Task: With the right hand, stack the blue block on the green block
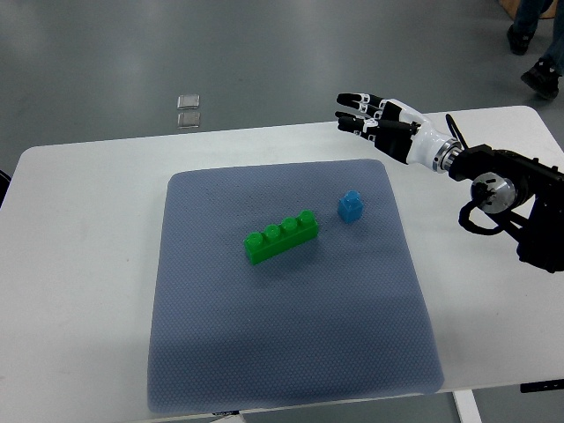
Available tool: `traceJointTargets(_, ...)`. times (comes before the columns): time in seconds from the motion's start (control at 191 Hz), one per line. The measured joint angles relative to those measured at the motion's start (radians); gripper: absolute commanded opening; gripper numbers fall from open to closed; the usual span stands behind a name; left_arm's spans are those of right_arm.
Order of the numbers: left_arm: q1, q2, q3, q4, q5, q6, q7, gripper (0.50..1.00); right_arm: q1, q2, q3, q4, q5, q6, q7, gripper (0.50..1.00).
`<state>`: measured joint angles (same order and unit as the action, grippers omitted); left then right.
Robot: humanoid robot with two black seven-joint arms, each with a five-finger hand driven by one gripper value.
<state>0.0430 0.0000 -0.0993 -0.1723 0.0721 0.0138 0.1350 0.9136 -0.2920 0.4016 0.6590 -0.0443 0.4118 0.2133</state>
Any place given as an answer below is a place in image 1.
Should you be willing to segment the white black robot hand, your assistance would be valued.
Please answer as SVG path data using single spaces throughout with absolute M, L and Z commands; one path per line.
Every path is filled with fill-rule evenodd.
M 337 103 L 357 112 L 336 112 L 339 130 L 366 139 L 400 163 L 444 173 L 463 150 L 460 141 L 438 131 L 427 117 L 399 100 L 341 93 Z

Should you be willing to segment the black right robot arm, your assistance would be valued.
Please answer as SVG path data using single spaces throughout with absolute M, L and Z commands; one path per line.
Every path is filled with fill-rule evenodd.
M 563 173 L 556 166 L 479 145 L 446 158 L 443 168 L 455 181 L 471 181 L 471 200 L 459 212 L 462 228 L 505 232 L 517 242 L 520 261 L 563 270 Z

